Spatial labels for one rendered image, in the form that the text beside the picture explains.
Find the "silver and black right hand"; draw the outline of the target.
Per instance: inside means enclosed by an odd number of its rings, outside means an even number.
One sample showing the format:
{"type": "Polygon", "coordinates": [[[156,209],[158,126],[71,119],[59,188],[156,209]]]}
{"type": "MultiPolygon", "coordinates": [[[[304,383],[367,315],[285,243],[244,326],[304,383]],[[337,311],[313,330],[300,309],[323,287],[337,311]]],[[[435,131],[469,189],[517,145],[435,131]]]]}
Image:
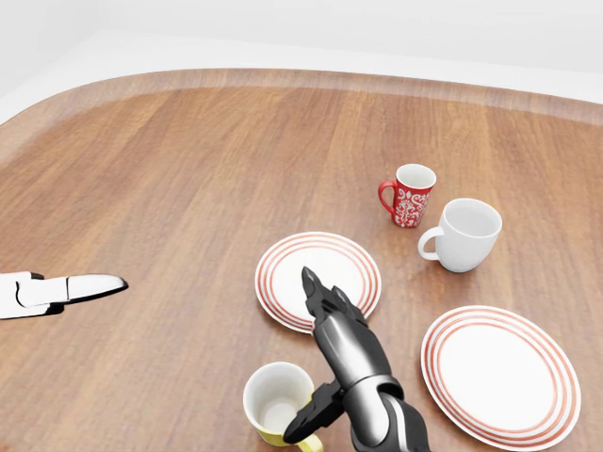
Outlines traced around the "silver and black right hand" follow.
{"type": "Polygon", "coordinates": [[[301,271],[308,312],[315,318],[313,337],[334,380],[320,385],[285,430],[289,444],[301,442],[326,428],[342,414],[346,392],[362,379],[391,376],[391,368],[376,335],[362,312],[338,287],[325,287],[309,267],[301,271]]]}

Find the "white plate with red rings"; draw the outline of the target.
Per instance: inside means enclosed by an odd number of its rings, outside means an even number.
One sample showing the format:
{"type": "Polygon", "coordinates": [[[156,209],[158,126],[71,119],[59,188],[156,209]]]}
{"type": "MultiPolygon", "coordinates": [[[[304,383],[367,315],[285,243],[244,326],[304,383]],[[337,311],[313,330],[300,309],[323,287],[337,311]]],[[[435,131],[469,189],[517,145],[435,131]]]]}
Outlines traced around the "white plate with red rings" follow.
{"type": "Polygon", "coordinates": [[[561,347],[526,318],[496,307],[450,310],[420,351],[433,400],[458,428],[508,452],[563,441],[581,408],[577,373],[561,347]]]}
{"type": "Polygon", "coordinates": [[[255,292],[270,317],[293,331],[310,333],[314,318],[306,308],[302,269],[309,267],[327,288],[343,290],[365,317],[376,308],[383,289],[381,272],[359,244],[339,234],[305,232],[272,245],[260,258],[255,292]]]}

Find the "yellow and white mug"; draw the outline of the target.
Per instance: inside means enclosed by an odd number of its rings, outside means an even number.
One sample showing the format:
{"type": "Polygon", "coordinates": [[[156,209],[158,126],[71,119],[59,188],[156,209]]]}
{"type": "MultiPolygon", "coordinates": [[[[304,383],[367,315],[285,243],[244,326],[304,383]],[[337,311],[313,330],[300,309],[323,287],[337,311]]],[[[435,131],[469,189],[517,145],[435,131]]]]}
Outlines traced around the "yellow and white mug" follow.
{"type": "Polygon", "coordinates": [[[266,443],[286,447],[285,430],[310,401],[313,391],[314,383],[301,367],[288,362],[268,363],[246,382],[244,412],[266,443]]]}

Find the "red patterned mug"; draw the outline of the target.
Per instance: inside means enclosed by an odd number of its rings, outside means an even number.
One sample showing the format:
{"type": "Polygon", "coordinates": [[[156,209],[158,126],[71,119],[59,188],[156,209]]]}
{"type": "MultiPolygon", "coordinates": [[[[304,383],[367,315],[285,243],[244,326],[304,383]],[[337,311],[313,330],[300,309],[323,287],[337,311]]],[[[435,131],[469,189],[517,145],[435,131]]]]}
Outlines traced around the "red patterned mug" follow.
{"type": "Polygon", "coordinates": [[[432,169],[420,164],[405,164],[397,169],[394,181],[384,181],[379,185],[378,196],[397,226],[415,228],[422,220],[436,181],[432,169]],[[383,197],[387,188],[394,190],[391,203],[383,197]]]}

